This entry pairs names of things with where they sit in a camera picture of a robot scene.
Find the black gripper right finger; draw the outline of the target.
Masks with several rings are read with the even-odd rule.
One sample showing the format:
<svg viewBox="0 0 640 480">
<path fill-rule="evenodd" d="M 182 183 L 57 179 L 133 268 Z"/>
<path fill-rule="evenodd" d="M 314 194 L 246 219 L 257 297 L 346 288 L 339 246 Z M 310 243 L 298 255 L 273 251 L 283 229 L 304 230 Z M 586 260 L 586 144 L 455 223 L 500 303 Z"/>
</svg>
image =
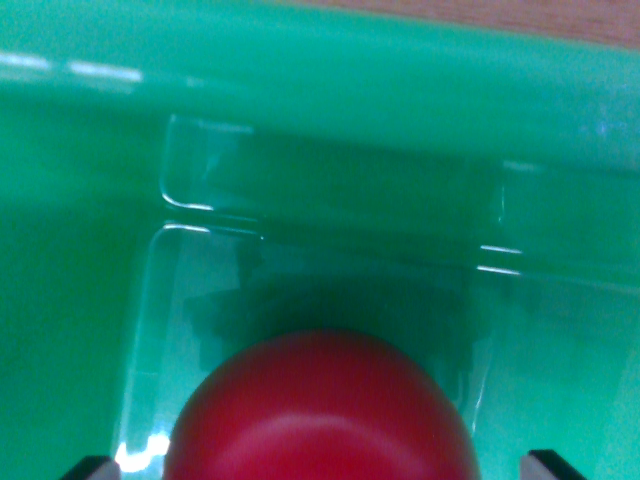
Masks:
<svg viewBox="0 0 640 480">
<path fill-rule="evenodd" d="M 530 450 L 520 458 L 520 480 L 583 480 L 583 475 L 551 449 Z"/>
</svg>

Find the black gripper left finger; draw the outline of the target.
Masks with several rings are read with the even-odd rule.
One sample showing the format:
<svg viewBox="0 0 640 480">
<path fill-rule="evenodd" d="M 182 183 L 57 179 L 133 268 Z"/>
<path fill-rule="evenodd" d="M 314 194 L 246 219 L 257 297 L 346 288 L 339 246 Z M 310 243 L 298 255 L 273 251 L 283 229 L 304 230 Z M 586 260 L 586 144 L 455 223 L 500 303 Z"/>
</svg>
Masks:
<svg viewBox="0 0 640 480">
<path fill-rule="evenodd" d="M 120 466 L 109 456 L 86 456 L 60 480 L 119 480 Z"/>
</svg>

